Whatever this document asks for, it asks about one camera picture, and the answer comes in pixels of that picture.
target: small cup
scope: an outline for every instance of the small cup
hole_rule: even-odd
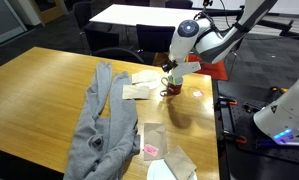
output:
[[[161,83],[166,86],[166,89],[160,92],[161,96],[175,96],[181,93],[183,78],[163,77]]]

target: white robot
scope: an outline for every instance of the white robot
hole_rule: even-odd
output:
[[[232,47],[249,32],[277,0],[246,0],[238,22],[222,36],[213,20],[185,20],[176,29],[169,52],[170,61],[162,68],[173,78],[199,70],[199,62],[185,62],[190,51],[196,51],[207,63],[224,59]],[[278,100],[255,113],[256,126],[279,145],[299,146],[299,80]]]

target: blue light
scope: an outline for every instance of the blue light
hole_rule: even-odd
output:
[[[283,132],[281,132],[281,133],[275,135],[273,138],[278,139],[278,138],[280,138],[281,136],[284,136],[284,135],[289,134],[289,133],[291,133],[291,132],[292,132],[291,129],[287,129],[287,130],[285,130],[285,131],[283,131]]]

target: gray cloth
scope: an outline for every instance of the gray cloth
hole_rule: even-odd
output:
[[[110,117],[100,118],[112,76],[111,64],[100,62],[86,92],[64,179],[121,179],[124,161],[140,150],[134,100],[122,99],[126,72],[116,74],[110,90]]]

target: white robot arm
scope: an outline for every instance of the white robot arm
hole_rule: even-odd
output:
[[[224,59],[232,47],[267,14],[276,2],[277,0],[246,0],[242,17],[224,36],[208,16],[198,20],[183,21],[173,35],[169,52],[170,62],[163,66],[163,70],[165,72],[172,70],[174,78],[199,70],[199,64],[185,63],[185,58],[192,49],[206,63],[217,63]]]

